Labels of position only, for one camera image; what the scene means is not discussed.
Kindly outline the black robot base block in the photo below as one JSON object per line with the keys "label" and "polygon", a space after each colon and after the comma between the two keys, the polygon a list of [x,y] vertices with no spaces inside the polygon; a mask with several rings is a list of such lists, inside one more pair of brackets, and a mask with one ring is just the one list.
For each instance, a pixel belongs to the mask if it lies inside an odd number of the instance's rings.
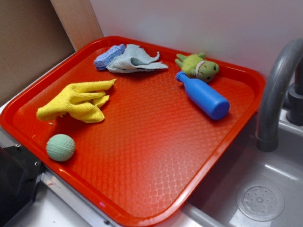
{"label": "black robot base block", "polygon": [[36,200],[44,164],[27,148],[0,148],[0,225],[7,227]]}

